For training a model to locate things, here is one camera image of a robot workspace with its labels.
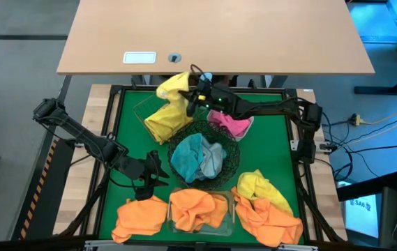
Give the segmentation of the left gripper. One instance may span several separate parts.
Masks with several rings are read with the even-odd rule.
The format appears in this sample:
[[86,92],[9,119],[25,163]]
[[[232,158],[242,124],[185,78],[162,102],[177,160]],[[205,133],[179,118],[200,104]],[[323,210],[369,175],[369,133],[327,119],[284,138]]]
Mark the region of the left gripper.
[[138,201],[150,199],[156,186],[168,186],[168,183],[159,180],[159,177],[169,178],[170,176],[163,171],[157,151],[148,152],[145,160],[126,156],[118,163],[117,170],[130,179],[130,185],[123,185],[123,187],[131,188]]

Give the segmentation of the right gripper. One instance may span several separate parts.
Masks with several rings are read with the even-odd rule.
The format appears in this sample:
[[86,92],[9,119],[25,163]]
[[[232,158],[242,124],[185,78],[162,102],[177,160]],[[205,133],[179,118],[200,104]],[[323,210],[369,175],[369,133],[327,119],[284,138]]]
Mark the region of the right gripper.
[[179,93],[188,101],[187,116],[192,116],[197,107],[216,110],[235,117],[237,95],[223,83],[202,81],[199,77],[190,78],[192,89],[180,90]]

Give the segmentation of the yellow microfiber towel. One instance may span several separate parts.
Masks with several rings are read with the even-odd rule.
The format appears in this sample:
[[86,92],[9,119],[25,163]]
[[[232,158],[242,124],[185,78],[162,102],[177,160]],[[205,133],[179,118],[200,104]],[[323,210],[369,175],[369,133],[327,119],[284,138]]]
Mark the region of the yellow microfiber towel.
[[168,100],[175,105],[187,105],[188,101],[179,93],[180,90],[189,90],[190,73],[184,72],[172,76],[164,81],[157,89],[158,98]]
[[163,144],[193,120],[187,116],[186,107],[187,105],[168,103],[144,120],[156,142]]
[[237,192],[242,197],[251,201],[256,199],[268,199],[280,210],[294,215],[286,198],[258,169],[254,172],[244,172],[240,174],[237,181]]

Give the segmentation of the orange microfiber towel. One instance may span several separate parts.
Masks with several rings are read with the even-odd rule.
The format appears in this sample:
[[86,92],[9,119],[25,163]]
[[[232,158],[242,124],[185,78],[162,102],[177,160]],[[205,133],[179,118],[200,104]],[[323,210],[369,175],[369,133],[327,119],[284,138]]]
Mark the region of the orange microfiber towel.
[[199,231],[204,224],[202,216],[207,212],[209,195],[201,190],[184,189],[170,195],[172,220],[177,229]]
[[117,209],[117,221],[112,230],[115,243],[124,243],[133,235],[153,236],[166,219],[168,204],[156,196],[145,200],[127,199]]
[[299,243],[304,231],[300,218],[279,209],[266,198],[250,201],[235,187],[231,192],[237,202],[234,209],[241,226],[259,243],[272,248],[277,248],[280,244]]
[[222,195],[207,194],[199,204],[189,210],[191,223],[186,231],[199,231],[204,225],[219,228],[228,211],[227,200]]

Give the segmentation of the teal microfiber towel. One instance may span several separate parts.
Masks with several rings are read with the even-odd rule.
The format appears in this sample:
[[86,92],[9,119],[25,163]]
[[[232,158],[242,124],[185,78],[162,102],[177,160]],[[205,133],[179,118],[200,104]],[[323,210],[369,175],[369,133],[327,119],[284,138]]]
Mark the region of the teal microfiber towel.
[[186,183],[192,183],[196,179],[196,171],[203,159],[202,134],[195,133],[187,136],[177,145],[170,162]]

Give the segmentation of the white rectangular desk plate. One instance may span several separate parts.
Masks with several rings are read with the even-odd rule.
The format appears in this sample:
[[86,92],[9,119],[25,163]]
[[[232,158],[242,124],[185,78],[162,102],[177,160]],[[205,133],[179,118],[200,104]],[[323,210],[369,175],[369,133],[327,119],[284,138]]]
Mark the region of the white rectangular desk plate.
[[155,64],[156,52],[125,52],[123,55],[124,64]]

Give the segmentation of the light wooden desk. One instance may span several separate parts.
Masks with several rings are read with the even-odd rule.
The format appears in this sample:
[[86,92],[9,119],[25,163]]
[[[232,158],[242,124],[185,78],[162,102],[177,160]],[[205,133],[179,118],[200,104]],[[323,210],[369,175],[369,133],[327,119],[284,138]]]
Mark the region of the light wooden desk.
[[[155,64],[124,64],[156,52]],[[170,63],[168,55],[181,55]],[[80,0],[60,75],[372,75],[344,0]]]

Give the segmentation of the white plastic bin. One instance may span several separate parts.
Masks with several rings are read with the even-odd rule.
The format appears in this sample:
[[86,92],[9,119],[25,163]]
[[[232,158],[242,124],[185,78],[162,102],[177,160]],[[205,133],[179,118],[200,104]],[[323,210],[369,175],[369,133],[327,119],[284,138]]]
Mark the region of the white plastic bin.
[[217,123],[220,127],[226,127],[230,134],[237,140],[242,140],[248,133],[253,124],[254,118],[250,117],[243,120],[234,120],[231,116],[211,110],[207,115],[207,120]]

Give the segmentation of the round black woven basket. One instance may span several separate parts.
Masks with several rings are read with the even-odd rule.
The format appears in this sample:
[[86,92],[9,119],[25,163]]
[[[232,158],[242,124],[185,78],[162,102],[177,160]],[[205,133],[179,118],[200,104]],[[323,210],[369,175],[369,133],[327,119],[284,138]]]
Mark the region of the round black woven basket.
[[[227,152],[227,156],[223,161],[223,168],[216,178],[206,178],[203,181],[195,179],[192,183],[186,183],[173,168],[170,159],[177,145],[187,136],[195,133],[201,133],[202,138],[206,138],[211,144],[220,143]],[[226,127],[220,127],[217,123],[210,121],[196,121],[190,125],[187,125],[185,128],[182,128],[170,140],[167,155],[172,173],[180,183],[189,188],[198,188],[203,190],[213,190],[219,188],[220,186],[226,184],[234,176],[239,167],[239,147],[237,141],[230,134]]]

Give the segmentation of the clear plastic bin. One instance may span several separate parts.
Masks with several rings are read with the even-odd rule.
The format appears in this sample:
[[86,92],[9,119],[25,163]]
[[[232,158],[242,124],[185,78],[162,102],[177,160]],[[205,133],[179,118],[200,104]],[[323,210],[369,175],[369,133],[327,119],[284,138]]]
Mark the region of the clear plastic bin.
[[[177,188],[174,190],[172,193],[177,192],[179,190],[184,190]],[[180,229],[177,229],[174,225],[174,221],[172,220],[172,212],[171,212],[171,202],[169,198],[169,208],[167,210],[167,223],[169,225],[169,228],[172,232],[174,233],[181,233],[181,234],[200,234],[200,235],[211,235],[211,236],[231,236],[232,233],[234,232],[234,222],[235,222],[235,216],[234,216],[234,196],[230,192],[222,192],[222,191],[205,191],[207,194],[217,194],[217,195],[222,195],[224,198],[227,200],[227,205],[228,205],[228,211],[227,214],[225,215],[222,225],[219,228],[213,228],[207,225],[204,225],[201,230],[199,231],[192,231],[192,232],[187,232],[187,231],[182,231]]]

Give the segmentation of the black desk leg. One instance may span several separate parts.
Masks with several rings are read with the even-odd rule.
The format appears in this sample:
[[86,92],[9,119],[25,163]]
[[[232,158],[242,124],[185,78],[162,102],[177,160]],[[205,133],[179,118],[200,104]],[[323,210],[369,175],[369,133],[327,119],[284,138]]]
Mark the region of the black desk leg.
[[267,88],[282,88],[287,78],[287,75],[265,75],[264,81]]

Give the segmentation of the green table mat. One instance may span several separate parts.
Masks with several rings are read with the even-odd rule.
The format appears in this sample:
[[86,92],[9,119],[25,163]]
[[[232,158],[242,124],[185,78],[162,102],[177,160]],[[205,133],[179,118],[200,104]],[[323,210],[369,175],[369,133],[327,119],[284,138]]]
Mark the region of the green table mat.
[[[129,150],[129,156],[144,159],[151,150],[157,150],[162,162],[162,168],[170,173],[167,158],[168,145],[155,142],[143,127],[133,112],[133,107],[154,94],[152,91],[126,91],[123,108],[119,120],[117,141]],[[239,142],[240,162],[236,174],[223,186],[221,190],[228,191],[237,184],[238,177],[243,172],[260,170],[263,176],[280,191],[286,198],[295,216],[299,216],[299,203],[295,186],[298,174],[293,172],[290,141],[287,124],[283,116],[256,116],[248,134]],[[99,237],[110,240],[112,230],[117,221],[117,209],[132,199],[135,193],[131,188],[121,188],[113,183],[108,185],[105,204],[100,225]],[[143,244],[167,242],[205,242],[226,243],[231,247],[242,245],[258,245],[256,238],[243,229],[241,223],[234,223],[231,236],[211,236],[199,234],[174,233],[167,224],[160,232],[153,236],[134,235],[132,242]]]

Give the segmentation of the yellow black hazard tape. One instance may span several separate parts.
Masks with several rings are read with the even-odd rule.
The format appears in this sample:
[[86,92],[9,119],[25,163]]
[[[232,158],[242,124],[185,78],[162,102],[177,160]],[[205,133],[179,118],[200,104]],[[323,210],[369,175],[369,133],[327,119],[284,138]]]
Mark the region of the yellow black hazard tape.
[[24,222],[18,236],[19,240],[24,240],[26,238],[27,230],[31,225],[31,220],[35,213],[38,199],[43,190],[43,185],[45,183],[45,179],[50,168],[50,164],[52,161],[52,157],[54,155],[54,150],[56,148],[56,145],[57,145],[57,141],[54,140],[47,153],[47,157],[43,163],[42,170],[40,173],[38,173],[37,184],[35,184],[35,187],[31,186],[31,201],[29,202],[29,205],[25,208]]

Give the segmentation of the black floor platform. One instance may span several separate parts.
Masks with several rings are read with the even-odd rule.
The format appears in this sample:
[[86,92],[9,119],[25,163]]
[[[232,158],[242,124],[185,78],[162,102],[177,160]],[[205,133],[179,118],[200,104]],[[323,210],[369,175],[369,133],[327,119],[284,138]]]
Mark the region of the black floor platform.
[[13,241],[19,240],[18,236],[24,222],[25,208],[31,201],[31,186],[35,187],[35,184],[37,184],[38,173],[42,170],[52,142],[56,140],[57,145],[50,168],[25,239],[47,238],[53,234],[70,160],[73,156],[73,145],[60,138],[63,134],[60,128],[55,125],[41,125],[40,127],[44,130],[44,136],[38,147],[30,177],[25,185],[24,196],[17,212],[17,219],[14,221],[10,231],[10,239]]

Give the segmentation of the beige power plug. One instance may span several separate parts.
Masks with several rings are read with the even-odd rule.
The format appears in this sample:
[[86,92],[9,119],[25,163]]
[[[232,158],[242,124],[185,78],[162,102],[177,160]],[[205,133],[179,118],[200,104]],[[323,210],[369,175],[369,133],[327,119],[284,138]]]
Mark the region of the beige power plug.
[[348,123],[353,126],[360,126],[361,124],[365,123],[365,121],[360,117],[359,114],[353,114],[348,119]]

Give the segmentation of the cyan lit screen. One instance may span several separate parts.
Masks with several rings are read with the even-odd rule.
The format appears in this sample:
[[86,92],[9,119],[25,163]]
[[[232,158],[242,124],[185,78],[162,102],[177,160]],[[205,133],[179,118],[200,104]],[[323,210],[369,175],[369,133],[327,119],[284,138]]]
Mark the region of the cyan lit screen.
[[343,202],[345,227],[373,238],[379,236],[379,220],[375,195]]

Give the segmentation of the black aluminium table frame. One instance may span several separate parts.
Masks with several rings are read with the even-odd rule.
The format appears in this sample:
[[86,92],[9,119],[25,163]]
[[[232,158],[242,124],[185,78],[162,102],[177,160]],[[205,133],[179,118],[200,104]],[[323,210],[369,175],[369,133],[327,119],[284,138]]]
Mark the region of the black aluminium table frame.
[[[100,112],[98,114],[98,118],[101,119],[102,123],[108,123],[113,130],[114,135],[117,136],[119,129],[119,120],[121,118],[121,112],[123,108],[123,99],[126,91],[152,91],[155,94],[156,88],[154,86],[136,86],[135,88],[131,86],[118,86],[113,85],[107,88],[107,93],[105,96],[105,104],[107,105],[107,109],[104,112]],[[296,139],[299,130],[295,127],[292,122],[285,118],[285,122],[287,124],[287,133],[289,141],[291,139]],[[309,168],[304,166],[299,166],[298,164],[292,162],[293,172],[298,174],[298,177],[295,178],[295,186],[297,191],[298,203],[299,203],[299,217],[304,222],[304,234],[300,239],[300,243],[305,243],[310,240],[322,241],[326,238],[325,234],[322,231],[322,227],[316,221],[313,214],[309,211],[307,205],[304,204],[304,200],[301,198],[299,191],[297,189],[297,179],[301,178],[302,183],[304,185],[311,185],[313,183],[314,175],[310,173]],[[99,237],[100,225],[103,215],[103,209],[105,204],[105,197],[107,194],[108,186],[105,190],[105,194],[99,199],[98,202],[98,210],[93,214],[92,219],[90,219],[90,223],[93,224],[92,232],[97,235],[97,240],[105,240]],[[261,248],[262,244],[258,245],[242,245],[239,247],[231,247],[226,243],[205,243],[205,242],[167,242],[162,245],[160,243],[152,243],[152,244],[143,244],[139,241],[132,242],[131,238],[126,241],[126,245],[142,245],[142,246],[188,246],[193,247],[197,244],[202,244],[207,246],[208,248]]]

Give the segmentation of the silver aluminium bracket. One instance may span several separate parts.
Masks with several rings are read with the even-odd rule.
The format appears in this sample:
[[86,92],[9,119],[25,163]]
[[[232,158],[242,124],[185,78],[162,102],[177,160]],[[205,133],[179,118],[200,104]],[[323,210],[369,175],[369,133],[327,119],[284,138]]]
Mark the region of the silver aluminium bracket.
[[89,240],[84,243],[84,251],[97,251],[97,248],[115,245],[112,240]]
[[319,251],[319,248],[316,246],[290,244],[281,244],[277,249],[278,251]]

